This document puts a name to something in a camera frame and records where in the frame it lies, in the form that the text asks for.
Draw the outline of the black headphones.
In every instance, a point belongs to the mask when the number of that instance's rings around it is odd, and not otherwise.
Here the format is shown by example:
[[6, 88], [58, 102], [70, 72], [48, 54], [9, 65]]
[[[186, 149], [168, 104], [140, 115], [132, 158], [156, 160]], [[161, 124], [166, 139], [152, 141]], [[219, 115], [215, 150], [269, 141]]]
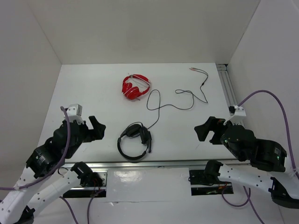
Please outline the black headphones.
[[151, 132], [142, 122], [128, 125], [117, 140], [117, 149], [128, 161], [141, 161], [152, 153]]

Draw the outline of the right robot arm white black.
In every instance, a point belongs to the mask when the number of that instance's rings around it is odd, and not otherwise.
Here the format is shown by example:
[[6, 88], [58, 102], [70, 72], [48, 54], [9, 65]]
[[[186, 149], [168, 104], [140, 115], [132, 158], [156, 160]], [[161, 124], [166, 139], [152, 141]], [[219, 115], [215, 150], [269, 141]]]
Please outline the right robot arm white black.
[[209, 160], [204, 170], [207, 182], [239, 183], [257, 188], [269, 193], [274, 203], [298, 209], [299, 180], [292, 174], [291, 159], [279, 143], [258, 139], [253, 131], [216, 117], [209, 117], [194, 130], [199, 141], [205, 141], [209, 132], [213, 132], [211, 144], [224, 146], [238, 161], [247, 161], [251, 167], [265, 172], [264, 175], [258, 175]]

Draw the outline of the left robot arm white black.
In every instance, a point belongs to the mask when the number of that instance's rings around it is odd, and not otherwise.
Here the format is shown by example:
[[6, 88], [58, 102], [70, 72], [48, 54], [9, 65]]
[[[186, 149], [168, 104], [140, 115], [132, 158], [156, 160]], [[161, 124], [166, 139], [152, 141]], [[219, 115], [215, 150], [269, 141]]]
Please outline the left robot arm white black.
[[49, 204], [74, 187], [101, 185], [99, 176], [84, 162], [75, 163], [58, 180], [45, 186], [50, 177], [71, 158], [82, 143], [101, 140], [105, 125], [94, 116], [85, 122], [66, 118], [53, 136], [36, 148], [26, 162], [19, 180], [0, 203], [2, 224], [31, 224]]

